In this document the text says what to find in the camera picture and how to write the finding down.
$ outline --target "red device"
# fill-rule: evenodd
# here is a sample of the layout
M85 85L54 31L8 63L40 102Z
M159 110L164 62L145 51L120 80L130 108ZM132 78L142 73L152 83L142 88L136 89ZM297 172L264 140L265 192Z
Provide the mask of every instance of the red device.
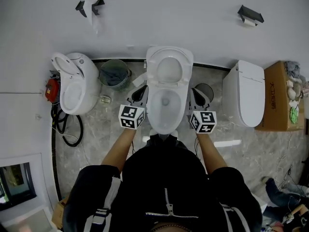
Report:
M46 84L45 97L54 103L59 91L59 83L57 79L49 79Z

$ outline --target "marble floor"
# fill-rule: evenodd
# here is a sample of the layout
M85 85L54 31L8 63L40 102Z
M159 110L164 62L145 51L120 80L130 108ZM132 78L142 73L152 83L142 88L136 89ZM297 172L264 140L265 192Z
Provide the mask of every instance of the marble floor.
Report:
M132 80L145 72L143 63L128 63L128 66L132 70ZM265 187L260 183L261 177L269 175L281 182L292 164L291 176L295 181L298 181L303 168L301 161L305 160L308 155L307 136L303 131L261 132L254 130L254 128L240 127L230 123L224 116L221 106L222 80L227 74L228 72L225 71L194 67L190 87L195 87L199 83L207 83L212 87L214 99L211 107L217 113L218 124L211 134L211 139L214 142L241 140L240 145L220 147L218 150L229 166L237 168L243 174L251 192L267 202L269 199ZM81 145L76 148L68 147L61 136L57 134L56 160L62 196L66 196L70 192L78 172L87 166L88 162L90 164L101 163L122 132L123 129L119 126L118 121L119 107L125 101L127 92L133 88L132 83L124 91L113 91L110 88L102 87L101 95L110 96L112 102L109 105L98 102L92 111L81 116L84 124L82 143L86 156ZM189 127L186 116L188 114L188 108L186 108L183 120L177 130L179 140L189 150L194 151L196 135ZM151 126L146 118L134 138L135 150L145 146L142 138L149 135L150 129ZM66 133L79 135L79 125L76 118L69 116Z

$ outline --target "toilet paper holder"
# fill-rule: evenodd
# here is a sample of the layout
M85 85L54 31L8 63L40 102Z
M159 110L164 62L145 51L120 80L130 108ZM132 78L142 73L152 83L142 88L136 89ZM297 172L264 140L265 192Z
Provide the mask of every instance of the toilet paper holder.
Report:
M83 15L83 17L87 17L87 15L86 15L86 13L84 11L84 3L85 3L85 1L80 1L78 3L78 5L76 6L75 10L79 11ZM105 4L104 0L96 1L94 4L92 4L92 12L95 15L99 15L98 9L96 9L95 7L96 6L100 6L100 5L104 5L104 4Z
M264 19L263 19L261 14L259 14L258 12L254 11L252 9L249 9L249 8L243 6L243 5L238 10L238 14L240 15L240 18L241 18L243 23L245 23L246 18L251 19L254 23L255 23L255 21L259 21L261 23L264 22Z

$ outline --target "toilet bowl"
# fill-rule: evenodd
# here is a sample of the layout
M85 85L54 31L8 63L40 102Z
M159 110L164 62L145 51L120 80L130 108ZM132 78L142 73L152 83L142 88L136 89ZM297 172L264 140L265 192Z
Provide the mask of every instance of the toilet bowl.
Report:
M263 68L240 60L223 80L223 113L234 124L255 127L263 118L264 106Z
M81 53L54 53L52 64L60 72L60 106L66 114L82 115L96 104L101 89L99 71Z
M192 74L192 52L169 46L147 51L147 115L152 128L162 135L172 133L180 124Z

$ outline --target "jacket zipper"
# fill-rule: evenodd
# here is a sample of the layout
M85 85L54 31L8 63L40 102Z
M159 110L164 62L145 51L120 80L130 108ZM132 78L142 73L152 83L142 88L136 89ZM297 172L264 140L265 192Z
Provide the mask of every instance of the jacket zipper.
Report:
M178 216L178 215L175 215L174 211L173 211L173 204L169 203L168 189L164 188L164 191L165 191L166 207L168 209L169 214L160 214L160 213L146 212L146 216L153 216L153 217L175 217L175 218L198 218L196 216Z

